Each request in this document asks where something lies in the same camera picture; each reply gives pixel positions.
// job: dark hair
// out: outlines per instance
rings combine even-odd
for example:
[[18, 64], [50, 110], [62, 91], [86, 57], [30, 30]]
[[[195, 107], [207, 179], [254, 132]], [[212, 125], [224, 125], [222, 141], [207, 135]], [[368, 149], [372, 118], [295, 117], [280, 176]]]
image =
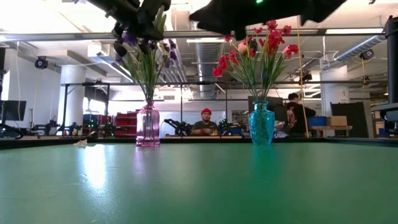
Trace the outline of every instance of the dark hair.
[[289, 96], [287, 97], [289, 100], [294, 100], [294, 99], [296, 99], [296, 98], [298, 98], [299, 96], [298, 96], [298, 94], [296, 94], [296, 93], [291, 93], [291, 94], [289, 94]]

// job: pink glass vase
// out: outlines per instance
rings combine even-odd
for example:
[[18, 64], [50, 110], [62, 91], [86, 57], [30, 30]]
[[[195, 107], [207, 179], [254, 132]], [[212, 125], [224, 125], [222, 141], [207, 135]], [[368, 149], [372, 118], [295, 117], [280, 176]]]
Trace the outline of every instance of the pink glass vase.
[[159, 119], [160, 114], [154, 107], [154, 102], [147, 101], [147, 104], [137, 114], [137, 146], [156, 147], [160, 145]]

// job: bouquet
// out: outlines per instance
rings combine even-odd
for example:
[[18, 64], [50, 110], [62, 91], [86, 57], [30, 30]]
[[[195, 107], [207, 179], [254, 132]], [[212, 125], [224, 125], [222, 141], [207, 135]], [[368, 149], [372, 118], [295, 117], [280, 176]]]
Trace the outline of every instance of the bouquet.
[[[213, 75], [220, 77], [223, 72], [228, 72], [249, 90], [256, 101], [265, 101], [268, 91], [286, 67], [285, 59], [292, 58], [293, 54], [299, 51], [297, 45], [288, 45], [281, 54], [278, 54], [279, 45], [285, 43], [282, 35], [289, 35], [292, 27], [285, 26], [282, 29], [276, 29], [277, 25], [276, 21], [266, 22], [267, 35], [265, 39], [259, 39], [260, 46], [252, 37], [247, 37], [238, 45], [231, 44], [235, 50], [231, 50], [228, 55], [220, 58], [218, 67], [213, 69]], [[260, 34], [265, 30], [259, 28], [254, 31]], [[224, 39], [230, 42], [232, 36], [227, 35]], [[256, 79], [257, 63], [260, 63], [260, 80]], [[261, 83], [260, 93], [256, 88], [259, 82]]]
[[[164, 33], [166, 15], [163, 15], [164, 7], [161, 7], [156, 15], [154, 26]], [[140, 85], [146, 101], [152, 101], [156, 83], [162, 70], [169, 68], [173, 60], [177, 59], [175, 53], [176, 44], [169, 40], [169, 44], [163, 40], [138, 39], [129, 33], [115, 41], [114, 49], [118, 55], [117, 61], [129, 71], [132, 80]]]

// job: black shirt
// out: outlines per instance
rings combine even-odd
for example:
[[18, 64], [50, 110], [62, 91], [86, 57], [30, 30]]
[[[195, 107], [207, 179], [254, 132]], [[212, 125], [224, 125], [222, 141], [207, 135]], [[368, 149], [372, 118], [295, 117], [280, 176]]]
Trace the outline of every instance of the black shirt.
[[212, 122], [212, 121], [209, 121], [208, 124], [205, 124], [203, 121], [198, 121], [198, 122], [196, 122], [193, 125], [192, 129], [193, 130], [200, 130], [200, 129], [205, 129], [205, 128], [208, 128], [208, 129], [211, 129], [211, 130], [216, 130], [217, 129], [217, 124]]
[[[305, 115], [311, 118], [316, 115], [315, 110], [310, 108], [305, 108]], [[290, 102], [286, 105], [287, 109], [287, 126], [290, 128], [291, 133], [305, 133], [305, 120], [303, 105], [295, 102]]]

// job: red cap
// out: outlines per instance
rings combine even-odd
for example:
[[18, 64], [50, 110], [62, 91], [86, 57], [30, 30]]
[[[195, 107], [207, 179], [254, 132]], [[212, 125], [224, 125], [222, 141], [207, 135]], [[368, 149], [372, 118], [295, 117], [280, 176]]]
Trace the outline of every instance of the red cap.
[[208, 108], [203, 109], [203, 111], [201, 111], [201, 114], [203, 113], [209, 113], [211, 115], [211, 110]]

